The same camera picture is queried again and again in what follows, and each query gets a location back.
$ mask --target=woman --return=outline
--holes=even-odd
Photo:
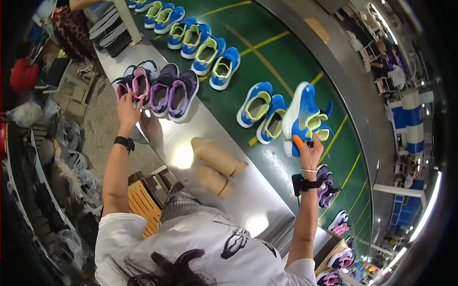
[[[118,104],[118,136],[129,137],[140,118],[133,93]],[[316,181],[323,145],[313,134],[313,148],[299,137],[304,178]],[[158,233],[142,239],[146,220],[129,213],[127,158],[124,145],[114,144],[103,183],[104,210],[95,247],[96,279],[117,285],[301,285],[316,286],[313,239],[318,222],[316,189],[301,197],[286,268],[278,251],[251,238],[221,211],[201,205],[189,192],[173,187],[164,204]]]
[[[83,9],[103,0],[57,0],[56,8],[51,14],[54,34],[60,47],[75,62],[84,62],[85,58],[93,60],[95,50],[89,40],[89,30]]]

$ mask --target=hand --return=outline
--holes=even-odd
[[[143,100],[137,103],[137,108],[133,108],[132,97],[134,93],[130,92],[121,97],[118,103],[118,118],[120,121],[120,127],[118,136],[129,138],[134,125],[140,120],[140,109],[143,105]]]
[[[307,170],[316,170],[324,149],[323,144],[321,144],[316,133],[312,134],[312,140],[313,147],[307,148],[299,136],[293,135],[293,141],[299,148],[300,162],[302,167]]]

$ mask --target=printed graphic on shirt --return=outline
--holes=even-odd
[[[262,242],[265,246],[267,246],[267,248],[268,248],[270,251],[272,251],[272,253],[273,253],[273,255],[275,256],[275,258],[277,258],[277,252],[275,252],[275,248],[273,248],[273,246],[272,246],[270,243],[267,243],[267,242],[262,241],[262,240],[261,240],[261,242]]]
[[[243,228],[234,230],[234,233],[232,233],[232,235],[226,240],[226,243],[224,244],[221,258],[228,259],[234,256],[240,249],[245,247],[246,242],[249,239],[248,236],[248,232]]]

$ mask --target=silver bracelet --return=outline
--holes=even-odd
[[[301,168],[300,169],[301,171],[306,171],[306,172],[312,172],[312,173],[317,173],[318,170],[309,170],[309,169],[304,169],[304,168]]]

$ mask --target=white t-shirt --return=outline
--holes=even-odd
[[[297,260],[284,269],[272,245],[250,238],[245,229],[222,216],[179,216],[163,223],[156,235],[143,239],[146,223],[143,217],[127,213],[108,214],[100,220],[95,277],[101,286],[126,285],[106,254],[124,266],[125,256],[151,263],[151,253],[157,252],[174,262],[195,248],[204,249],[205,254],[192,261],[190,268],[211,275],[217,285],[316,286],[313,259]]]

